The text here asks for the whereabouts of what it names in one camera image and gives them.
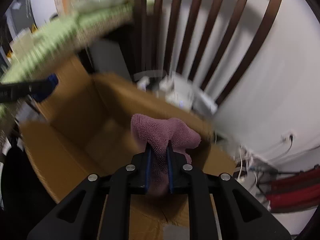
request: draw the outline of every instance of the blue object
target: blue object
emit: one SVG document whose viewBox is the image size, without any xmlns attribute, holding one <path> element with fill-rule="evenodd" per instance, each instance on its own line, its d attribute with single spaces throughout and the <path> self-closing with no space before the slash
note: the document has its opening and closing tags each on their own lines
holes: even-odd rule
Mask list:
<svg viewBox="0 0 320 240">
<path fill-rule="evenodd" d="M 169 147 L 167 146 L 167 165 L 168 165 L 168 179 L 169 179 L 169 189 L 170 193 L 173 193 L 173 171 L 171 164 L 171 157 L 169 153 Z"/>
<path fill-rule="evenodd" d="M 46 84 L 47 85 L 43 90 L 41 90 L 41 92 L 31 95 L 31 97 L 38 103 L 41 103 L 43 100 L 47 99 L 52 94 L 56 86 L 59 84 L 59 79 L 57 75 L 51 74 L 47 78 Z"/>
<path fill-rule="evenodd" d="M 146 174 L 145 174 L 145 192 L 148 192 L 149 186 L 150 186 L 150 178 L 151 178 L 151 151 L 153 151 L 151 145 L 148 144 L 148 152 L 147 152 L 147 167 L 146 167 Z"/>
</svg>

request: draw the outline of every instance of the chair back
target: chair back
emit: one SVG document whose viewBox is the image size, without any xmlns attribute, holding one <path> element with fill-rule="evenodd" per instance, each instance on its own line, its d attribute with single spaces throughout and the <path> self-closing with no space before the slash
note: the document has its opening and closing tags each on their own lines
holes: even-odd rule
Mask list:
<svg viewBox="0 0 320 240">
<path fill-rule="evenodd" d="M 208 18 L 202 33 L 201 40 L 199 42 L 199 46 L 194 57 L 192 67 L 190 73 L 188 75 L 188 79 L 193 81 L 196 76 L 197 70 L 199 68 L 199 64 L 203 57 L 205 48 L 207 46 L 210 34 L 214 27 L 215 21 L 217 19 L 217 15 L 219 13 L 221 4 L 223 0 L 213 0 Z M 268 7 L 265 11 L 264 17 L 260 23 L 260 26 L 255 33 L 255 36 L 252 39 L 252 42 L 239 63 L 236 71 L 233 73 L 232 77 L 228 81 L 227 85 L 224 87 L 223 91 L 217 97 L 216 104 L 219 106 L 225 98 L 229 95 L 232 89 L 239 82 L 245 71 L 248 69 L 249 65 L 253 61 L 254 57 L 257 55 L 259 49 L 261 48 L 263 42 L 265 41 L 273 22 L 278 13 L 280 4 L 282 0 L 269 0 Z M 179 60 L 177 63 L 176 72 L 182 73 L 185 60 L 187 57 L 187 53 L 189 50 L 192 34 L 195 28 L 197 16 L 199 13 L 200 5 L 202 0 L 192 0 L 189 17 L 187 21 L 187 25 L 185 28 L 185 33 L 183 37 L 183 42 L 179 54 Z M 200 88 L 205 90 L 210 79 L 212 78 L 217 66 L 225 53 L 230 40 L 235 32 L 235 29 L 239 23 L 241 15 L 244 11 L 244 7 L 247 3 L 247 0 L 237 0 L 236 5 L 234 7 L 234 11 L 231 15 L 228 27 L 224 33 L 220 46 L 213 58 L 210 68 L 207 70 L 204 80 L 202 81 Z M 169 72 L 171 58 L 172 58 L 172 49 L 174 45 L 174 40 L 176 36 L 177 23 L 179 19 L 179 11 L 181 6 L 181 0 L 172 0 L 171 3 L 171 12 L 168 26 L 168 33 L 165 45 L 164 52 L 164 63 L 163 66 L 157 65 L 157 49 L 159 42 L 159 33 L 160 33 L 160 23 L 161 23 L 161 13 L 162 13 L 162 5 L 163 0 L 155 0 L 154 10 L 153 10 L 153 19 L 152 19 L 152 40 L 151 44 L 148 44 L 147 41 L 147 13 L 146 13 L 146 0 L 135 0 L 135 9 L 134 9 L 134 20 L 135 20 L 135 33 L 136 33 L 136 49 L 137 49 L 137 57 L 136 57 L 136 66 L 141 66 L 142 69 L 146 69 L 146 64 L 148 58 L 151 55 L 151 69 L 162 69 L 167 73 Z"/>
</svg>

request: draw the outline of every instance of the pink towel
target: pink towel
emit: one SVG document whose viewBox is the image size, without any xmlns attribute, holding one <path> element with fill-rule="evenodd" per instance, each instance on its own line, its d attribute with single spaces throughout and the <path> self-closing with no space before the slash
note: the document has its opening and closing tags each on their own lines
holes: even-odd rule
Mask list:
<svg viewBox="0 0 320 240">
<path fill-rule="evenodd" d="M 134 114 L 131 118 L 131 133 L 143 152 L 146 143 L 150 143 L 155 156 L 152 156 L 151 181 L 148 193 L 154 196 L 164 195 L 168 191 L 169 179 L 166 149 L 169 140 L 175 152 L 183 154 L 191 164 L 186 149 L 198 147 L 201 137 L 178 118 L 168 120 L 154 119 L 143 114 Z"/>
</svg>

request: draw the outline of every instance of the metal screw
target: metal screw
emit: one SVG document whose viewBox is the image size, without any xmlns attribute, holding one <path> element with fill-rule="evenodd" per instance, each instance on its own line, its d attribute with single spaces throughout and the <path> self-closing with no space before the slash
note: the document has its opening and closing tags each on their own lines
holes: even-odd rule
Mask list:
<svg viewBox="0 0 320 240">
<path fill-rule="evenodd" d="M 89 181 L 95 181 L 97 180 L 98 176 L 96 174 L 91 174 L 88 176 L 88 180 Z"/>
<path fill-rule="evenodd" d="M 185 171 L 191 171 L 192 170 L 192 165 L 190 164 L 185 164 L 182 166 L 182 168 L 185 170 Z"/>
<path fill-rule="evenodd" d="M 134 166 L 133 164 L 129 164 L 126 166 L 125 168 L 127 171 L 134 171 L 136 169 L 136 166 Z"/>
<path fill-rule="evenodd" d="M 229 180 L 231 178 L 228 173 L 222 173 L 220 177 L 222 180 Z"/>
</svg>

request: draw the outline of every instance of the cardboard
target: cardboard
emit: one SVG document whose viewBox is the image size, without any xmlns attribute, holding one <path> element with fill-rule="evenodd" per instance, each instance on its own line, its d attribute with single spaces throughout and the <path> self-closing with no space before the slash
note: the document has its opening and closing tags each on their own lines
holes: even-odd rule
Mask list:
<svg viewBox="0 0 320 240">
<path fill-rule="evenodd" d="M 199 147 L 188 151 L 192 165 L 212 175 L 233 173 L 235 163 L 212 145 L 212 128 L 197 116 L 137 90 L 115 74 L 89 76 L 75 57 L 56 74 L 59 85 L 38 104 L 48 123 L 27 122 L 20 127 L 28 158 L 55 202 L 89 174 L 113 174 L 142 151 L 130 133 L 135 113 L 181 119 L 201 136 Z M 132 196 L 129 239 L 163 239 L 168 223 L 189 226 L 186 195 Z"/>
</svg>

